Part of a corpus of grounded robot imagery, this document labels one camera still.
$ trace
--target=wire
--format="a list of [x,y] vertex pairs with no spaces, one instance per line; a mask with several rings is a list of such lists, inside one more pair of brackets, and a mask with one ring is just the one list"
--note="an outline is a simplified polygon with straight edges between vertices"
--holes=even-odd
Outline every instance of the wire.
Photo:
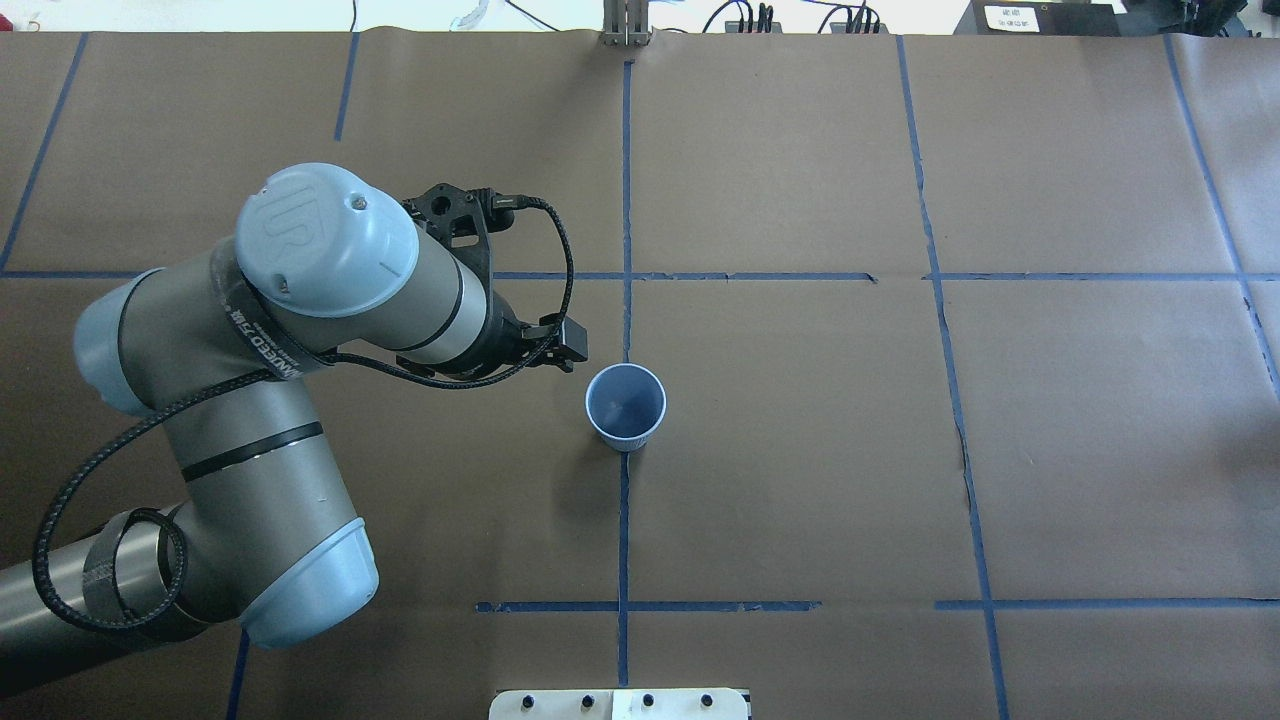
[[[492,386],[499,383],[520,370],[527,368],[534,363],[534,360],[543,356],[556,338],[559,334],[559,329],[564,323],[564,316],[568,314],[568,304],[573,297],[573,251],[570,247],[568,232],[564,229],[564,223],[561,220],[559,214],[552,208],[550,202],[543,200],[541,197],[525,197],[526,206],[538,208],[539,210],[547,213],[556,225],[556,233],[559,236],[561,247],[564,252],[564,293],[561,297],[559,310],[556,313],[556,322],[553,329],[545,338],[543,338],[527,355],[520,359],[511,368],[498,373],[497,375],[489,375],[488,378],[480,378],[476,380],[461,380],[461,382],[445,382],[436,380],[431,378],[424,378],[407,373],[394,365],[388,365],[372,357],[365,357],[364,355],[353,355],[348,352],[329,352],[320,355],[320,359],[328,363],[347,363],[352,365],[362,365],[374,370],[379,370],[388,375],[408,380],[420,386],[434,387],[439,389],[471,389],[485,386]],[[61,520],[63,514],[67,511],[67,506],[70,503],[72,497],[76,492],[84,484],[90,474],[93,473],[105,462],[109,457],[123,450],[131,442],[138,439],[143,434],[160,427],[165,420],[173,418],[174,415],[195,407],[201,402],[212,400],[215,397],[227,395],[228,392],[234,392],[237,389],[246,388],[251,384],[273,379],[275,375],[270,370],[255,370],[232,378],[229,380],[220,382],[218,384],[206,387],[196,393],[178,400],[166,405],[165,407],[147,415],[138,424],[124,430],[115,437],[111,442],[102,446],[97,452],[95,452],[88,460],[86,460],[76,473],[68,478],[63,486],[58,489],[58,495],[54,496],[54,501],[49,505],[45,511],[45,516],[40,521],[40,530],[36,533],[36,543],[31,553],[31,574],[36,585],[36,594],[40,596],[41,602],[45,603],[54,615],[59,619],[82,629],[96,633],[109,633],[119,634],[128,633],[132,630],[138,630],[146,625],[150,625],[157,620],[161,615],[169,611],[178,602],[178,597],[182,594],[183,584],[187,579],[187,539],[179,528],[170,518],[160,514],[154,509],[137,509],[129,514],[129,521],[134,519],[147,520],[155,523],[160,527],[164,536],[173,543],[173,559],[174,568],[173,575],[169,580],[168,592],[165,592],[164,598],[154,609],[143,615],[137,615],[129,609],[124,610],[124,620],[102,620],[100,618],[92,618],[76,610],[67,603],[58,589],[54,587],[54,580],[49,570],[49,553],[50,547],[54,542],[54,533],[58,530],[58,523]]]
[[508,5],[511,5],[512,8],[515,8],[516,10],[518,10],[521,15],[525,15],[526,18],[534,20],[535,23],[543,26],[547,29],[559,32],[558,27],[552,27],[549,23],[547,23],[547,20],[539,18],[538,15],[530,13],[529,10],[521,8],[520,5],[516,5],[511,0],[506,0],[506,1],[507,1]]
[[827,17],[822,19],[822,24],[818,26],[818,35],[822,35],[823,31],[827,29],[827,23],[831,20],[832,15],[835,15],[841,10],[845,12],[845,35],[855,32],[860,35],[870,35],[873,32],[876,33],[879,32],[879,24],[881,24],[879,13],[877,13],[873,8],[870,8],[867,4],[867,0],[863,0],[861,5],[818,3],[817,0],[805,0],[805,1],[806,3],[812,1],[815,5],[831,6],[831,12],[827,13]]
[[97,633],[127,633],[151,624],[157,618],[168,612],[175,602],[178,602],[183,582],[187,579],[187,543],[182,530],[173,523],[173,520],[155,511],[143,514],[142,519],[160,525],[164,533],[169,537],[169,541],[173,542],[175,566],[173,568],[173,578],[170,579],[169,591],[165,593],[164,600],[160,601],[160,605],[141,616],[129,612],[125,620],[102,620],[99,618],[91,618],[79,610],[76,610],[70,605],[67,605],[67,601],[58,594],[58,589],[54,588],[54,579],[50,577],[49,571],[49,547],[52,544],[54,532],[58,529],[58,521],[67,510],[67,505],[70,503],[76,491],[84,484],[88,475],[97,469],[99,465],[106,461],[108,457],[124,448],[124,446],[138,439],[147,432],[157,428],[169,418],[173,418],[188,407],[195,407],[206,400],[212,400],[220,395],[227,395],[228,392],[248,387],[271,377],[274,375],[270,370],[248,373],[238,378],[232,378],[215,386],[206,387],[189,397],[173,402],[164,409],[152,413],[141,423],[124,430],[116,436],[115,439],[102,446],[101,450],[93,454],[92,457],[86,460],[79,469],[76,470],[76,474],[63,483],[63,487],[59,488],[54,501],[49,505],[49,510],[45,511],[44,519],[40,521],[40,530],[36,533],[36,546],[31,553],[31,575],[36,584],[36,594],[40,596],[40,600],[46,607],[49,607],[49,610],[52,611],[54,615],[82,630]]
[[[723,13],[724,9],[728,8],[730,5],[737,5],[737,32],[746,32],[751,27],[751,23],[755,22],[754,10],[751,9],[751,4],[748,3],[748,0],[728,0],[719,8],[716,8],[716,12],[712,13],[712,17],[707,18],[707,24],[703,26],[703,32],[710,29],[712,22],[716,20],[716,15]],[[742,14],[744,6],[746,6],[745,17]]]
[[[561,220],[559,214],[552,208],[550,202],[547,202],[541,197],[527,197],[526,199],[530,208],[538,208],[539,210],[547,213],[556,225],[556,233],[559,234],[561,247],[564,251],[564,293],[561,297],[559,310],[556,313],[554,331],[559,331],[561,324],[564,322],[564,316],[568,314],[568,304],[573,297],[573,251],[568,245],[568,232],[564,229],[564,223]],[[541,342],[539,342],[534,350],[522,357],[518,363],[507,368],[506,370],[498,373],[497,375],[489,375],[488,378],[480,378],[477,380],[436,380],[434,378],[424,378],[421,375],[415,375],[397,368],[396,365],[389,365],[380,360],[374,360],[372,357],[366,357],[364,355],[352,355],[348,352],[330,352],[328,355],[321,355],[320,359],[329,363],[347,363],[351,365],[362,365],[388,375],[399,378],[402,380],[408,380],[415,384],[434,387],[439,389],[472,389],[477,387],[492,386],[494,383],[502,382],[511,375],[515,375],[520,370],[527,368],[534,360],[541,357],[544,352],[556,342],[557,332],[552,332]]]

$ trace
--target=blue paper cup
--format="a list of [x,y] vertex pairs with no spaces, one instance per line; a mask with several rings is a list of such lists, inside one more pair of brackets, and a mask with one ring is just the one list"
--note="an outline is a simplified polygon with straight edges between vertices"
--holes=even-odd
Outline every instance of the blue paper cup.
[[667,391],[640,365],[609,365],[586,386],[586,418],[618,452],[640,450],[666,415]]

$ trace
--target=metal bracket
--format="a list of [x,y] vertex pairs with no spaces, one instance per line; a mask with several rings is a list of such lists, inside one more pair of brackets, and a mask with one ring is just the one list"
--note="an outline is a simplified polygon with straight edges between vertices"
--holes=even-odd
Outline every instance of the metal bracket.
[[649,45],[649,0],[604,0],[600,44],[621,47]]
[[751,694],[730,688],[504,691],[489,720],[751,720]]

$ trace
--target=black cable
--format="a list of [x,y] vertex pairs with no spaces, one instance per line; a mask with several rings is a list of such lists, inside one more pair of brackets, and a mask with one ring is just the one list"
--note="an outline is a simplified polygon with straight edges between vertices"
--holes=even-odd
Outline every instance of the black cable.
[[538,15],[535,15],[535,14],[530,13],[529,10],[526,10],[526,9],[521,8],[520,5],[516,5],[516,4],[515,4],[515,3],[512,3],[511,0],[506,0],[506,3],[507,3],[508,5],[511,5],[512,8],[515,8],[516,10],[518,10],[518,12],[520,12],[520,14],[522,14],[522,15],[525,15],[526,18],[529,18],[529,19],[534,20],[535,23],[538,23],[538,24],[543,26],[544,28],[547,28],[547,29],[552,29],[552,31],[556,31],[556,32],[559,32],[559,28],[558,28],[558,27],[552,27],[550,24],[548,24],[548,23],[547,23],[545,20],[543,20],[543,19],[541,19],[541,18],[539,18]]
[[835,15],[836,13],[838,13],[841,9],[847,9],[847,8],[849,8],[847,5],[838,5],[836,8],[832,8],[831,12],[827,13],[827,17],[822,18],[822,24],[818,26],[818,35],[822,35],[822,31],[827,29],[827,22],[831,20],[832,15]]
[[[480,378],[476,380],[461,380],[461,382],[444,382],[431,378],[424,378],[407,373],[394,365],[388,365],[372,357],[365,357],[364,355],[353,355],[348,352],[330,352],[321,355],[320,357],[328,363],[348,363],[352,365],[364,365],[388,375],[401,378],[416,384],[434,387],[439,389],[471,389],[477,387],[492,386],[494,383],[502,382],[511,375],[515,375],[520,370],[527,368],[534,360],[543,356],[544,352],[556,342],[559,334],[561,325],[564,323],[564,316],[568,314],[568,304],[573,297],[573,251],[568,242],[568,231],[564,229],[564,223],[561,220],[559,214],[552,208],[550,202],[543,200],[541,197],[524,197],[525,206],[538,208],[539,210],[547,213],[556,225],[556,233],[559,236],[561,247],[564,251],[564,293],[561,297],[559,310],[556,313],[556,322],[553,324],[552,332],[548,333],[527,355],[520,359],[511,368],[498,373],[497,375],[489,375],[486,378]],[[67,511],[67,506],[70,503],[72,497],[76,492],[84,484],[90,474],[93,473],[105,462],[109,457],[123,450],[131,442],[138,439],[143,434],[155,428],[160,427],[165,420],[173,418],[174,415],[195,407],[206,400],[212,400],[228,392],[234,392],[237,389],[246,388],[251,384],[268,380],[275,375],[270,370],[255,370],[232,378],[229,380],[220,382],[218,384],[206,387],[183,400],[178,400],[166,405],[165,407],[147,415],[138,424],[124,430],[115,437],[111,442],[102,446],[92,457],[86,460],[76,473],[63,483],[58,489],[58,495],[54,496],[54,501],[49,505],[49,510],[45,511],[44,519],[40,521],[40,530],[36,533],[36,543],[31,553],[31,575],[36,584],[36,594],[40,596],[41,602],[45,607],[49,607],[54,615],[59,619],[81,628],[82,630],[90,630],[96,633],[127,633],[132,630],[138,630],[161,615],[164,615],[182,594],[183,583],[187,579],[187,541],[183,536],[182,529],[174,524],[170,518],[160,514],[154,509],[138,509],[133,511],[133,516],[141,520],[147,520],[160,525],[164,536],[173,543],[174,555],[174,568],[173,575],[169,580],[169,588],[160,605],[155,606],[143,615],[136,615],[132,611],[125,610],[125,620],[102,620],[99,618],[92,618],[86,615],[70,605],[67,603],[58,594],[58,589],[54,587],[54,580],[49,570],[49,553],[50,546],[54,541],[54,533],[58,530],[58,523],[61,520],[63,514]]]
[[[749,28],[753,22],[755,22],[754,10],[751,10],[751,4],[748,3],[748,0],[727,0],[723,5],[716,8],[716,12],[712,13],[712,17],[707,18],[707,24],[703,26],[703,32],[710,29],[712,23],[716,22],[716,15],[723,13],[724,9],[728,8],[730,5],[737,5],[737,32],[745,32],[745,29]],[[745,17],[742,14],[744,5],[746,6]]]
[[72,496],[76,491],[88,479],[90,473],[97,469],[108,457],[119,452],[124,446],[138,439],[145,433],[157,428],[161,423],[173,418],[178,413],[200,405],[206,400],[212,400],[220,395],[227,395],[228,392],[248,387],[253,383],[273,378],[270,370],[256,370],[241,375],[238,378],[232,378],[229,380],[218,383],[215,386],[206,387],[205,389],[173,402],[156,413],[152,413],[146,419],[133,425],[132,428],[124,430],[115,439],[102,446],[92,457],[86,460],[76,474],[73,474],[63,487],[59,488],[58,495],[54,501],[49,505],[49,510],[45,511],[44,519],[40,521],[40,532],[36,533],[36,544],[31,553],[31,575],[36,583],[36,594],[40,596],[41,602],[52,611],[54,615],[61,620],[81,628],[82,630],[91,630],[97,633],[127,633],[131,630],[137,630],[161,615],[164,615],[173,605],[178,601],[178,594],[182,593],[182,584],[187,579],[187,543],[182,534],[182,530],[164,515],[159,512],[150,511],[146,512],[143,519],[150,520],[164,530],[164,534],[169,537],[173,542],[174,550],[174,562],[173,578],[170,579],[169,591],[165,593],[164,600],[160,605],[151,609],[148,612],[128,618],[125,620],[102,620],[99,618],[91,618],[79,610],[76,610],[58,594],[58,589],[54,588],[54,579],[49,573],[49,547],[54,541],[54,532],[58,529],[58,521],[61,520],[63,512],[67,510],[67,505],[70,502]]
[[522,357],[518,363],[507,368],[506,370],[498,373],[497,375],[489,375],[488,378],[480,378],[477,380],[436,380],[434,378],[424,378],[421,375],[415,375],[372,357],[366,357],[364,355],[353,355],[349,352],[330,352],[328,355],[321,355],[320,359],[329,363],[347,363],[351,365],[362,365],[388,375],[399,378],[402,380],[408,380],[415,384],[434,387],[439,389],[471,389],[477,387],[492,386],[494,383],[502,382],[511,375],[515,375],[520,370],[527,368],[534,360],[541,357],[544,352],[556,342],[557,332],[561,324],[564,322],[564,316],[568,314],[568,304],[573,296],[573,251],[568,245],[568,232],[564,229],[564,223],[561,220],[559,214],[552,208],[550,202],[547,202],[541,197],[526,197],[525,199],[529,208],[538,208],[539,210],[547,213],[556,225],[556,233],[559,234],[561,247],[564,250],[564,295],[561,297],[559,310],[556,313],[556,323],[553,332],[543,338],[532,351]]

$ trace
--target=label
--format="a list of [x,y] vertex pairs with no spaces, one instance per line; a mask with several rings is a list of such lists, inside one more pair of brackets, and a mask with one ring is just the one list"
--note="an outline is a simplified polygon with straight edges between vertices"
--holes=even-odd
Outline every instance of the label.
[[1036,8],[1001,8],[986,5],[987,27],[1005,32],[1039,32],[1036,22]]

